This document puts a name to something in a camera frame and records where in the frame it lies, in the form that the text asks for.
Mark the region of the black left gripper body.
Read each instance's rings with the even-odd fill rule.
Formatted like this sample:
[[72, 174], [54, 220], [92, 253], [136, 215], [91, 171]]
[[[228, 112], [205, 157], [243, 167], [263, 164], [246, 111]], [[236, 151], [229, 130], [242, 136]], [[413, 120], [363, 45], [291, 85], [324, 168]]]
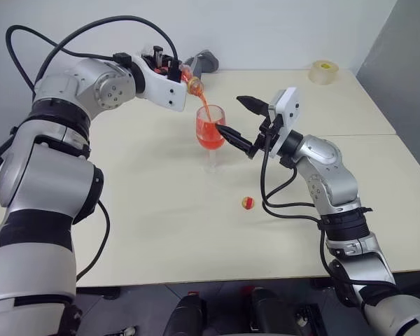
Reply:
[[170, 63], [170, 56], [162, 55], [162, 66], [156, 66], [155, 61], [153, 59], [153, 54], [143, 54], [141, 58], [147, 63], [148, 67], [153, 70], [157, 74], [167, 74], [169, 69]]

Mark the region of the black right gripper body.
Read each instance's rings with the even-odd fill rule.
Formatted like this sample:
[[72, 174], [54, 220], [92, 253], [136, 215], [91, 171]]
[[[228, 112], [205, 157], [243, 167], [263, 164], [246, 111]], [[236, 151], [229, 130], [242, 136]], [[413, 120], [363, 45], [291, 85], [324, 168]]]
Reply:
[[266, 117], [259, 126], [259, 134], [248, 151], [248, 157], [253, 159], [259, 150], [269, 154], [272, 145], [278, 139], [279, 130], [280, 116], [278, 115], [273, 121]]

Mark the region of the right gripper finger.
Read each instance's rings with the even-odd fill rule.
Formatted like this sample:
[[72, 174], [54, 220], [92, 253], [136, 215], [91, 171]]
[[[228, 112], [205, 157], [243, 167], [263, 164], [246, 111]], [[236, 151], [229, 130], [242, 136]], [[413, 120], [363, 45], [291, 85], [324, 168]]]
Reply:
[[253, 144], [241, 136], [241, 134], [226, 125], [216, 125], [219, 134], [232, 146], [241, 151], [249, 151]]
[[237, 96], [237, 101], [240, 102], [247, 110], [258, 115], [268, 116], [268, 103], [247, 95]]

